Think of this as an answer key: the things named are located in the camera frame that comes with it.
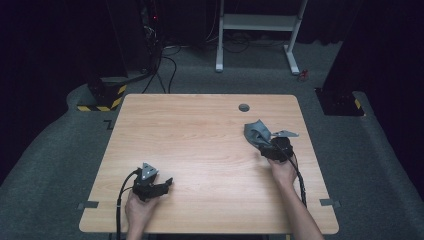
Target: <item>white metal stand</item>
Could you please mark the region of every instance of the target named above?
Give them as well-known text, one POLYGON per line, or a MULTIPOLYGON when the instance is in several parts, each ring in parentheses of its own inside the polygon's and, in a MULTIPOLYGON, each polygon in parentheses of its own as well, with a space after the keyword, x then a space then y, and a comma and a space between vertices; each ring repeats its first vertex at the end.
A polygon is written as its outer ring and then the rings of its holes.
POLYGON ((224 0, 221 0, 219 18, 219 38, 216 53, 216 71, 224 70, 223 35, 224 29, 238 30, 263 30, 263 31, 285 31, 292 32, 289 45, 284 45, 284 52, 290 65, 293 75, 298 75, 299 68, 293 56, 293 46, 302 23, 308 0, 302 0, 300 10, 296 16, 275 16, 275 15, 246 15, 246 14, 225 14, 224 0))

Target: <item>wire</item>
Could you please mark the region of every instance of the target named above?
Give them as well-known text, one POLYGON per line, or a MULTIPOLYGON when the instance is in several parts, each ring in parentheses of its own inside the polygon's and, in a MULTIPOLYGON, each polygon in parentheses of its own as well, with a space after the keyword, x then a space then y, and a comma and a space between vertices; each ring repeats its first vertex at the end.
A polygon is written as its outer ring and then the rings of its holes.
POLYGON ((163 93, 166 93, 165 86, 163 85, 162 78, 159 75, 159 72, 156 73, 156 76, 159 79, 160 86, 162 87, 163 93))
POLYGON ((207 40, 207 41, 206 41, 206 43, 213 42, 213 41, 215 41, 216 39, 218 39, 218 37, 219 37, 219 35, 216 35, 215 37, 213 37, 213 38, 211 38, 211 39, 207 40))
POLYGON ((208 41, 208 39, 212 35, 213 29, 215 28, 217 12, 218 12, 218 0, 215 1, 215 16, 213 17, 213 25, 212 25, 211 31, 209 32, 209 35, 206 37, 206 42, 208 41))
POLYGON ((141 93, 145 93, 145 92, 146 92, 147 88, 149 88, 149 85, 150 85, 150 83, 152 82, 152 80, 153 80, 153 78, 154 78, 155 76, 156 76, 156 73, 154 73, 154 74, 152 75, 152 77, 150 77, 149 82, 147 83, 146 87, 144 88, 144 90, 143 90, 141 93))
POLYGON ((174 72, 172 73, 171 79, 169 80, 168 83, 168 93, 171 93, 171 85, 172 85, 172 80, 174 79, 175 76, 175 72, 177 71, 177 64, 175 63, 175 61, 169 57, 163 57, 165 59, 168 59, 169 61, 171 61, 174 64, 174 72))
POLYGON ((275 47, 278 45, 284 44, 285 41, 272 41, 271 43, 252 43, 250 42, 250 46, 252 47, 275 47))
POLYGON ((240 39, 237 39, 237 38, 231 38, 231 37, 229 37, 229 38, 231 39, 231 42, 233 44, 241 44, 241 45, 245 45, 245 47, 243 49, 239 50, 239 51, 233 51, 233 50, 229 50, 228 48, 222 47, 227 52, 230 52, 230 53, 242 53, 242 52, 246 51, 249 48, 249 46, 250 46, 250 41, 249 41, 249 39, 247 37, 243 37, 243 39, 245 41, 240 41, 240 39))
POLYGON ((127 188, 124 189, 124 192, 127 191, 127 190, 130 190, 130 189, 132 189, 132 187, 127 187, 127 188))
POLYGON ((296 154, 293 152, 293 156, 296 159, 296 164, 294 164, 293 160, 291 160, 291 158, 289 158, 289 156, 284 152, 284 150, 278 146, 278 144, 274 144, 274 146, 277 146, 278 149, 280 149, 281 153, 284 154, 284 156, 287 158, 287 160, 289 160, 289 162, 291 163, 291 165, 293 166, 294 170, 296 171, 296 175, 297 178, 299 179, 299 186, 300 186, 300 197, 302 198, 302 203, 303 205, 305 205, 305 207, 307 208, 307 204, 306 204, 306 190, 305 190, 305 183, 303 181, 303 177, 302 174, 300 174, 299 171, 299 166, 298 166, 298 162, 297 162, 297 157, 296 154))
POLYGON ((162 56, 171 56, 171 55, 175 55, 177 53, 179 53, 182 49, 181 45, 175 45, 175 46, 168 46, 168 47, 164 47, 164 49, 171 49, 171 48, 178 48, 177 51, 173 52, 173 53, 168 53, 168 54, 162 54, 162 56))
POLYGON ((237 1, 237 5, 236 5, 236 9, 234 10, 234 13, 237 13, 239 5, 240 5, 240 0, 237 1))
POLYGON ((128 182, 128 179, 132 177, 134 174, 138 174, 140 169, 133 171, 128 177, 125 179, 122 184, 121 190, 119 191, 118 200, 116 200, 116 240, 121 240, 121 201, 122 201, 122 193, 124 193, 129 188, 125 189, 125 185, 128 182))

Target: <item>hand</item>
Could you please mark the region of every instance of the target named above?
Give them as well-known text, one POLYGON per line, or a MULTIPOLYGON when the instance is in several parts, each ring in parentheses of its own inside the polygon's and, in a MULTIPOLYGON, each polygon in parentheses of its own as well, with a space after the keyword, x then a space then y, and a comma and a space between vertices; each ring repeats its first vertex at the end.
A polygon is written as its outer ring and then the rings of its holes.
POLYGON ((141 239, 158 202, 159 197, 143 202, 136 194, 130 191, 125 205, 125 214, 128 219, 127 240, 141 239))
MULTIPOLYGON (((297 159, 295 155, 291 157, 291 160, 294 164, 297 164, 297 159)), ((271 165, 272 176, 281 188, 293 188, 294 180, 297 177, 296 170, 289 160, 285 162, 278 162, 268 159, 269 164, 271 165)))

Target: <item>wooden table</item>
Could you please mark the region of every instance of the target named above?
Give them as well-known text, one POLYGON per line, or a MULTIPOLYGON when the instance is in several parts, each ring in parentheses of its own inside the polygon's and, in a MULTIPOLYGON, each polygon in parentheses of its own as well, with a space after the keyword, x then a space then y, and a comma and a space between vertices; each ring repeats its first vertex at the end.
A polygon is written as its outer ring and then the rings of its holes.
MULTIPOLYGON (((290 140, 305 181, 308 209, 324 234, 336 233, 332 206, 319 201, 329 196, 299 104, 291 95, 127 95, 88 199, 99 202, 98 207, 84 210, 80 229, 116 230, 121 185, 146 162, 159 169, 157 184, 174 178, 146 232, 290 233, 269 164, 243 135, 244 124, 258 119, 271 132, 300 134, 290 140), (250 106, 248 112, 239 110, 242 103, 250 106)), ((300 194, 297 180, 295 188, 300 194)))

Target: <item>black equipment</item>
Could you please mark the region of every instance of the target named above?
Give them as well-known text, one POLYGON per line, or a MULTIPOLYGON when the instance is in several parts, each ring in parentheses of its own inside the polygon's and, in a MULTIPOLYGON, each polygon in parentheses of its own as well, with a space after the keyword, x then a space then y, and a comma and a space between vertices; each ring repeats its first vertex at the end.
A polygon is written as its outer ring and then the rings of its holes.
POLYGON ((296 171, 297 177, 299 178, 300 195, 302 202, 306 207, 305 184, 297 165, 296 154, 294 153, 293 146, 290 145, 290 140, 288 138, 298 136, 299 134, 297 133, 285 130, 271 133, 261 120, 244 125, 244 137, 250 144, 261 152, 262 156, 280 163, 287 160, 290 162, 296 171))
POLYGON ((78 109, 116 110, 126 84, 158 68, 162 7, 155 0, 66 2, 67 47, 87 83, 78 109))
POLYGON ((121 200, 122 193, 124 193, 128 189, 133 189, 133 193, 135 193, 141 201, 146 202, 148 199, 162 196, 168 193, 169 186, 172 185, 172 178, 168 179, 163 184, 154 185, 153 182, 157 176, 159 171, 150 166, 147 163, 143 163, 143 168, 137 168, 137 170, 133 171, 128 177, 125 179, 122 184, 121 191, 119 191, 118 200, 116 202, 116 239, 121 240, 121 200), (134 180, 133 187, 125 188, 128 179, 132 177, 134 174, 137 175, 137 178, 134 180))

